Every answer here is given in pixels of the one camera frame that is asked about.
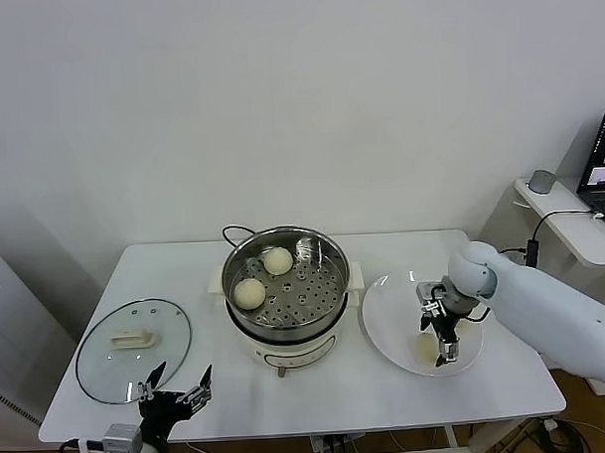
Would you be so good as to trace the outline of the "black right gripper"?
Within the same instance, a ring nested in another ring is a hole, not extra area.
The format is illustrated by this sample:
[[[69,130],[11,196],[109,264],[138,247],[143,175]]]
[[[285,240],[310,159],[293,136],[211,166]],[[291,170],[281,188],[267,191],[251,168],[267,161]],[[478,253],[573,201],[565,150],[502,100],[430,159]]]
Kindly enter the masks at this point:
[[[419,330],[424,332],[432,326],[439,340],[439,354],[434,366],[440,368],[455,363],[459,357],[459,337],[455,330],[459,320],[466,316],[466,312],[462,308],[455,311],[447,309],[439,301],[422,303],[420,310]]]

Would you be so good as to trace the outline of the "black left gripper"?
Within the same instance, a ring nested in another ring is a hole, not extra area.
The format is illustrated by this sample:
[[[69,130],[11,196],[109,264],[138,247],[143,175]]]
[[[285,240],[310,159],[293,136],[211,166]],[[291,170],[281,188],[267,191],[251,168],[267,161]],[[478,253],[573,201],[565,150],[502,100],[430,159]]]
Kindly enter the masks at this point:
[[[206,368],[199,384],[187,392],[156,390],[166,366],[162,362],[137,384],[142,441],[155,449],[167,449],[173,427],[190,420],[212,399],[212,365]]]

